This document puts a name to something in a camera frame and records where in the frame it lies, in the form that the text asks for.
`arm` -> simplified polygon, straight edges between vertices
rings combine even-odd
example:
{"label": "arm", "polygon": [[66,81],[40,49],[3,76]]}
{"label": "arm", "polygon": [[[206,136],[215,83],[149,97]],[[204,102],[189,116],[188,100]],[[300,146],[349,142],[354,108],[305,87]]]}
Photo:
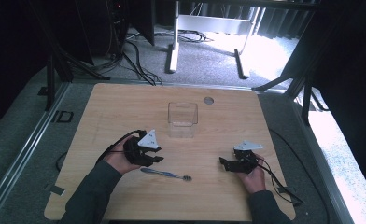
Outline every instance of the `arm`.
{"label": "arm", "polygon": [[[259,158],[259,165],[263,164],[263,157]],[[253,217],[253,224],[285,224],[291,223],[278,207],[274,195],[265,188],[264,171],[257,166],[250,174],[237,173],[247,192],[250,194],[248,204]]]}
{"label": "arm", "polygon": [[107,208],[110,194],[122,176],[138,165],[130,164],[125,158],[122,140],[102,161],[84,177],[75,193],[66,204],[66,212],[60,223],[100,223]]}

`hand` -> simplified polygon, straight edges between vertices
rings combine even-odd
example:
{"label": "hand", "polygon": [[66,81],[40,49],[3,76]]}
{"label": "hand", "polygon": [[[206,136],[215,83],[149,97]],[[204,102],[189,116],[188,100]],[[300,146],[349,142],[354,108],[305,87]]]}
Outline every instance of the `hand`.
{"label": "hand", "polygon": [[121,142],[119,142],[111,149],[110,153],[108,153],[104,157],[104,161],[109,163],[114,169],[116,169],[122,175],[132,170],[140,168],[140,165],[131,164],[124,155],[124,143],[130,138],[132,138],[132,136],[124,138]]}
{"label": "hand", "polygon": [[[264,158],[256,154],[256,157],[259,158],[258,165],[263,164]],[[246,190],[252,194],[257,191],[265,190],[265,179],[264,179],[264,171],[257,166],[250,174],[245,173],[236,173],[239,178],[244,183]]]}

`wooden table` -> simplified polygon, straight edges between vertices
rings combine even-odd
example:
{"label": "wooden table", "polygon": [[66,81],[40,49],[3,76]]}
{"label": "wooden table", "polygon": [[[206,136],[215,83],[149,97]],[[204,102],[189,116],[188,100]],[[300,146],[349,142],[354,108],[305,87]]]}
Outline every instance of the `wooden table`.
{"label": "wooden table", "polygon": [[[212,97],[214,103],[204,103]],[[168,136],[168,103],[198,105],[198,126],[193,138]],[[156,130],[164,157],[153,169],[192,176],[191,182],[139,170],[126,174],[111,195],[104,219],[122,220],[251,220],[247,193],[236,174],[224,171],[218,157],[235,161],[232,148],[243,140],[262,144],[257,151],[285,180],[253,91],[97,84],[91,94],[56,186],[45,210],[49,219],[60,219],[64,206],[96,159],[111,144],[133,130]],[[266,175],[267,189],[273,189]],[[290,203],[274,194],[291,219]]]}

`transparent box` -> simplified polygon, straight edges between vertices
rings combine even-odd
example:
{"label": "transparent box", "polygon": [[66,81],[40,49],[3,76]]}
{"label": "transparent box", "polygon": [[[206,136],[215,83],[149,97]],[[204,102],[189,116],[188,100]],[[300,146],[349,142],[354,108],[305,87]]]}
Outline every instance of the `transparent box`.
{"label": "transparent box", "polygon": [[198,105],[194,103],[169,103],[169,136],[192,138],[198,124]]}

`sleeve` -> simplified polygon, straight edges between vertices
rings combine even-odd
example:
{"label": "sleeve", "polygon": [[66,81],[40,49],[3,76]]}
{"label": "sleeve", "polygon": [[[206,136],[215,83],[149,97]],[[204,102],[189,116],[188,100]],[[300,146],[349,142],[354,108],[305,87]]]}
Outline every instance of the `sleeve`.
{"label": "sleeve", "polygon": [[99,161],[67,202],[60,223],[100,223],[110,194],[121,178],[107,162]]}
{"label": "sleeve", "polygon": [[253,224],[288,224],[291,220],[278,207],[269,190],[251,194],[248,199]]}

